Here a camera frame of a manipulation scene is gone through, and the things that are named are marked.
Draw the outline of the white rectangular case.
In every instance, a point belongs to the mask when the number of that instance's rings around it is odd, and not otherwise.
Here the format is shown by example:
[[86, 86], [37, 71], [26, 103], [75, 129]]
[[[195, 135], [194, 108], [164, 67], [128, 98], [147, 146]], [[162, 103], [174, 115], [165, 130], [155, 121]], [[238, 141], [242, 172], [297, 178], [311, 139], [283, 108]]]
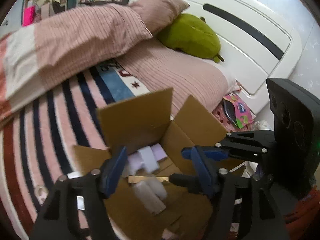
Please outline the white rectangular case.
[[143, 180], [133, 186], [136, 197], [152, 215], [163, 212], [167, 207], [163, 203], [168, 196], [164, 186], [155, 180]]

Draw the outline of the lilac rectangular box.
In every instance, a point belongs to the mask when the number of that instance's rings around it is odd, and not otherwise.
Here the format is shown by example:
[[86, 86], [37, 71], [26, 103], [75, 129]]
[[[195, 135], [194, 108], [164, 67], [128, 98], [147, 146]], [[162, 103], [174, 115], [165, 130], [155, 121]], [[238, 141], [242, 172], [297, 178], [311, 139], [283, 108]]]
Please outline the lilac rectangular box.
[[161, 144], [152, 145], [150, 148], [157, 162], [167, 159], [168, 156], [165, 150], [163, 149], [163, 147], [161, 146]]

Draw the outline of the brown cardboard box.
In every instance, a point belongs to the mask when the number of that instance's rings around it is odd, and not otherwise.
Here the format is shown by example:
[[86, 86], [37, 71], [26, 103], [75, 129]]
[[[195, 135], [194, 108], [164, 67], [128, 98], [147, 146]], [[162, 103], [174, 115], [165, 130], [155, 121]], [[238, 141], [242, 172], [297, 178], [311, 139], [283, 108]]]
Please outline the brown cardboard box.
[[104, 202], [120, 239], [200, 239], [212, 214], [205, 196], [157, 181], [173, 173], [195, 174], [181, 150], [213, 146], [227, 133], [192, 96], [172, 117], [172, 94], [172, 88], [167, 88], [98, 109], [107, 149], [73, 148], [81, 174], [99, 168], [121, 147], [127, 148], [128, 159], [116, 191]]

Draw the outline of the colourful snack pouch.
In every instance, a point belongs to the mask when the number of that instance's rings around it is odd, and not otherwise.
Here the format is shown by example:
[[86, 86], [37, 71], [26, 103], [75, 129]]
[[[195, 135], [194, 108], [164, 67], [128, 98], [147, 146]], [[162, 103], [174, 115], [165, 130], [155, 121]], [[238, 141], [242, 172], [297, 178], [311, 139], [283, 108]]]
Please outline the colourful snack pouch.
[[229, 93], [223, 97], [222, 106], [227, 119], [237, 128], [242, 129], [253, 123], [254, 115], [238, 94]]

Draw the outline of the striped plush bed blanket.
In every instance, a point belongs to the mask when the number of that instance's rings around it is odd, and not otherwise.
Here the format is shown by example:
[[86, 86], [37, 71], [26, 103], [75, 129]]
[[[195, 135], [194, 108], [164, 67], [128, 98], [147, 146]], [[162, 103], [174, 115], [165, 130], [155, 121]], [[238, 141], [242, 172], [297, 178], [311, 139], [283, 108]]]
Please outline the striped plush bed blanket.
[[59, 176], [76, 174], [73, 146], [104, 150], [97, 108], [148, 91], [117, 61], [63, 81], [18, 111], [1, 130], [1, 222], [10, 237], [28, 239]]

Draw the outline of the pink ribbed pillow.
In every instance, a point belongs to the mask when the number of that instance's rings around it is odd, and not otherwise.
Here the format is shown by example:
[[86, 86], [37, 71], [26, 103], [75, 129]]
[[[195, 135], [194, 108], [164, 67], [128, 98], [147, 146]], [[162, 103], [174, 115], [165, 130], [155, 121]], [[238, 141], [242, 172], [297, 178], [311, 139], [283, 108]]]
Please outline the pink ribbed pillow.
[[172, 115], [190, 95], [212, 112], [223, 96], [239, 89], [222, 65], [174, 51], [157, 39], [140, 42], [116, 61], [151, 92], [172, 88]]
[[136, 0], [129, 7], [140, 15], [147, 29], [155, 36], [190, 5], [184, 0]]

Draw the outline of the white headboard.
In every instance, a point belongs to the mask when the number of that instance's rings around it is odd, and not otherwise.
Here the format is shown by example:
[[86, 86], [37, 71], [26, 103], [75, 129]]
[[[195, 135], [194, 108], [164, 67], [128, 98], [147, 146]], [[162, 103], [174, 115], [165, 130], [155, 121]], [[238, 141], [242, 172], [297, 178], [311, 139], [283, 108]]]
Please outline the white headboard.
[[222, 66], [238, 82], [240, 98], [258, 114], [269, 102], [266, 79], [288, 78], [300, 59], [298, 31], [256, 0], [185, 1], [186, 12], [204, 17], [216, 32]]

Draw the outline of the green plush toy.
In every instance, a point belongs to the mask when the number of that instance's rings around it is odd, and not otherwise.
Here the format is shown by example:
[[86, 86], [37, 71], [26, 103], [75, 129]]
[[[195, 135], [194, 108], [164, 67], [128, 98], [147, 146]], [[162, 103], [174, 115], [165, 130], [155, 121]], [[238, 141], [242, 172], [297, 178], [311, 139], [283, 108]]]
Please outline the green plush toy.
[[224, 61], [220, 55], [220, 40], [202, 17], [180, 14], [171, 25], [157, 34], [157, 38], [170, 49], [216, 63]]

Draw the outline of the striped pink duvet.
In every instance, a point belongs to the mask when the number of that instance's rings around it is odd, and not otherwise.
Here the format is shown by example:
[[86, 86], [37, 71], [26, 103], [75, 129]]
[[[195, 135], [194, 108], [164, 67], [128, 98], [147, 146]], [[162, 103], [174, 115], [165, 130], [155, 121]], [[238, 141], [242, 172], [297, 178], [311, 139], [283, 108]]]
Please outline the striped pink duvet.
[[140, 16], [117, 4], [78, 7], [1, 39], [1, 124], [87, 68], [152, 38]]

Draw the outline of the pink gift bag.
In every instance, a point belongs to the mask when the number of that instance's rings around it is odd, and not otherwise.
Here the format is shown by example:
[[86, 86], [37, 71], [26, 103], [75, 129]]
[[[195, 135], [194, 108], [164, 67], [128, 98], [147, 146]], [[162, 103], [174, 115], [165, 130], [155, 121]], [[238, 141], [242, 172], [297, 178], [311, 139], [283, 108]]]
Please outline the pink gift bag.
[[23, 14], [23, 22], [22, 22], [22, 26], [28, 26], [33, 24], [35, 18], [35, 6], [31, 6], [31, 7], [27, 7], [24, 10], [24, 14]]

